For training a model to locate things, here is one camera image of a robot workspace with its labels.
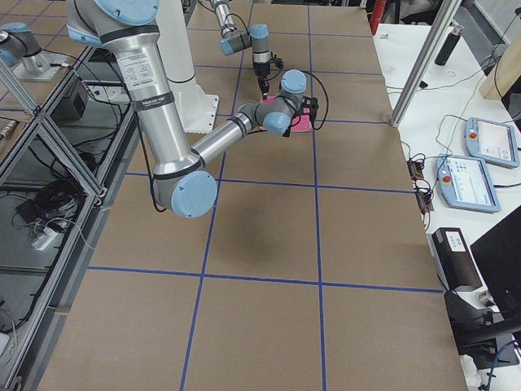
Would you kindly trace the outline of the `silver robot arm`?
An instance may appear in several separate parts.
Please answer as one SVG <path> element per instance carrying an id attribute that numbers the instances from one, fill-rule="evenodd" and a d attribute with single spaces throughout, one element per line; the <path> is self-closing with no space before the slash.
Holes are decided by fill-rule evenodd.
<path id="1" fill-rule="evenodd" d="M 277 57 L 269 44 L 269 30 L 266 24 L 244 26 L 240 30 L 234 22 L 239 17 L 230 9 L 228 1 L 210 1 L 212 12 L 217 18 L 221 30 L 221 51 L 224 55 L 233 55 L 246 49 L 252 49 L 252 66 L 261 93 L 261 99 L 267 100 L 270 89 L 272 67 L 282 70 L 283 60 Z"/>
<path id="2" fill-rule="evenodd" d="M 190 145 L 170 88 L 158 41 L 157 1 L 69 1 L 68 35 L 76 42 L 102 47 L 116 58 L 129 100 L 155 158 L 150 188 L 153 200 L 181 217 L 208 212 L 218 186 L 207 163 L 249 134 L 262 130 L 286 137 L 305 108 L 317 100 L 305 96 L 307 77 L 286 71 L 270 102 L 246 103 L 211 133 Z"/>

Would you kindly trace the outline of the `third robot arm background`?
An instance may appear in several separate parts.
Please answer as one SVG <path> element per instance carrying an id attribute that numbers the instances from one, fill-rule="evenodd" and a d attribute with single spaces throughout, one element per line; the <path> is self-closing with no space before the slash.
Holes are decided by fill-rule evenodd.
<path id="1" fill-rule="evenodd" d="M 45 52 L 30 28 L 21 22 L 1 26 L 1 61 L 21 81 L 51 81 L 70 63 L 67 55 Z"/>

